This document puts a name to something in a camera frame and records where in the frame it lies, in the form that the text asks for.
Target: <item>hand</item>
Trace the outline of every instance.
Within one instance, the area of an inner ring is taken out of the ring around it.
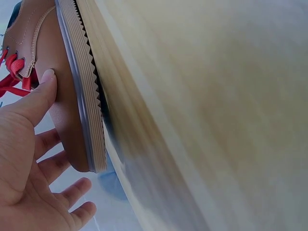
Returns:
[[[69,167],[65,152],[37,163],[60,142],[54,129],[34,134],[54,103],[56,89],[56,76],[48,70],[37,89],[0,109],[1,230],[77,231],[96,212],[92,202],[68,212],[91,188],[89,179],[80,179],[62,193],[50,191],[49,185]]]

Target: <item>wooden board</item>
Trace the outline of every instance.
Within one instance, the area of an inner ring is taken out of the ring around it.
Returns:
[[[307,230],[307,3],[77,2],[145,231]]]

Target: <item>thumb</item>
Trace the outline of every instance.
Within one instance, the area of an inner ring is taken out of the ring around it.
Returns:
[[[40,85],[19,101],[7,105],[3,110],[17,113],[28,119],[35,127],[55,101],[57,78],[52,69],[45,71]]]

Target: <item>floor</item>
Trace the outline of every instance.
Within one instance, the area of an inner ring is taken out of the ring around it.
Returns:
[[[19,0],[10,0],[1,3],[0,9],[0,43],[7,22],[11,16],[14,5]],[[0,79],[7,75],[5,66],[0,68]],[[18,100],[19,97],[6,93],[0,99],[0,106],[4,106]],[[44,132],[54,127],[49,114],[43,118],[36,127],[36,133]],[[57,145],[50,150],[44,158],[54,155],[63,149]],[[102,174],[79,173],[70,167],[51,186],[53,192],[60,192],[81,177],[88,177],[92,181],[92,189],[78,201],[76,206],[91,200],[97,206],[95,217],[82,229],[82,231],[141,231],[136,216],[123,192],[120,182],[114,172],[112,164],[109,163],[108,170]]]

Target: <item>brown leather shoe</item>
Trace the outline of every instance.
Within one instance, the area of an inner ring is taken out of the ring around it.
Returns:
[[[99,172],[106,165],[104,134],[87,41],[73,0],[23,0],[3,40],[2,57],[10,74],[0,82],[0,96],[5,91],[26,95],[45,70],[53,69],[58,92],[50,114],[64,149],[78,171]],[[19,81],[24,90],[14,88]]]

